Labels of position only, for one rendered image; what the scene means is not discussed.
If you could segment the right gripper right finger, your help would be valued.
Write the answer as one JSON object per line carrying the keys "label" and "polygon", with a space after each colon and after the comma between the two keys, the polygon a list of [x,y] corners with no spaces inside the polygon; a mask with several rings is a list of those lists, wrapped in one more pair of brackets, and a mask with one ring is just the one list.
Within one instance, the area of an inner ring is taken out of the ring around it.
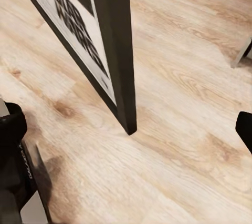
{"label": "right gripper right finger", "polygon": [[252,114],[240,111],[235,130],[252,154]]}

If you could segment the poster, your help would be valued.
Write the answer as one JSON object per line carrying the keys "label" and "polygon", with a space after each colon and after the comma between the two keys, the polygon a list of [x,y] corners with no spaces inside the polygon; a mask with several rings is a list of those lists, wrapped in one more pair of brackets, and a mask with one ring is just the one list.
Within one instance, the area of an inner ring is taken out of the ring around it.
{"label": "poster", "polygon": [[126,133],[137,131],[130,0],[31,0]]}

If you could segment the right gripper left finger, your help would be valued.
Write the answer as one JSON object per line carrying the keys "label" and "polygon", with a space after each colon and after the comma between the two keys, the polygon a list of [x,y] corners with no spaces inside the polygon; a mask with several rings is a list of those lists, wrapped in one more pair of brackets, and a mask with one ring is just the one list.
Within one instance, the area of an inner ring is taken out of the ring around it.
{"label": "right gripper left finger", "polygon": [[0,117],[0,174],[27,133],[22,111]]}

